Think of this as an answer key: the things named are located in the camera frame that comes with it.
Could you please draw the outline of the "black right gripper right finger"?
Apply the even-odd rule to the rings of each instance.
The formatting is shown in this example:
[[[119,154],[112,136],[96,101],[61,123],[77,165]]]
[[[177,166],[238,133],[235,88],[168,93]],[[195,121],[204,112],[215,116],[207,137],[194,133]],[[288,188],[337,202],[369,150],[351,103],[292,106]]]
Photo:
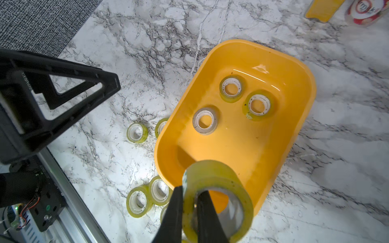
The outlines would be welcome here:
[[[198,196],[197,219],[198,243],[229,242],[208,191],[204,191]]]

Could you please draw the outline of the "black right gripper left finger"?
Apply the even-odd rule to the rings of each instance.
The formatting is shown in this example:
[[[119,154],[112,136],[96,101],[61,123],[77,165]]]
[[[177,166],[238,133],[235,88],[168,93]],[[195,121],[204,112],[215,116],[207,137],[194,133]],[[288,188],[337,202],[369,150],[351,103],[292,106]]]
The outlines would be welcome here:
[[[175,187],[161,226],[152,243],[182,242],[183,187]]]

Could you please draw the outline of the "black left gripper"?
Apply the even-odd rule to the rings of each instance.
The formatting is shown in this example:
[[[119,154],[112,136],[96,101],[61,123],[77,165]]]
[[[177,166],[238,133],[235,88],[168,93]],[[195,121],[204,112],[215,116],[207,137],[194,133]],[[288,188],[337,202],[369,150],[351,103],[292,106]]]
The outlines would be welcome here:
[[[53,110],[98,84],[100,89],[53,120],[44,117],[33,96],[42,94]],[[118,75],[100,68],[1,49],[1,163],[36,155],[120,88]]]

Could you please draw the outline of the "grey clear tape roll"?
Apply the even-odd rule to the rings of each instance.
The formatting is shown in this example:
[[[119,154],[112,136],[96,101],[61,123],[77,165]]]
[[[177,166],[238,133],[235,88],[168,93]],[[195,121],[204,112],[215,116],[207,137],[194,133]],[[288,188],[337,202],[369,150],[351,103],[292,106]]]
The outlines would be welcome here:
[[[202,128],[200,126],[200,119],[206,115],[211,117],[211,124],[206,128]],[[218,117],[217,117],[215,110],[210,108],[210,107],[204,107],[204,108],[199,109],[193,115],[192,125],[193,125],[193,128],[201,135],[212,134],[216,130],[217,125],[218,125]]]

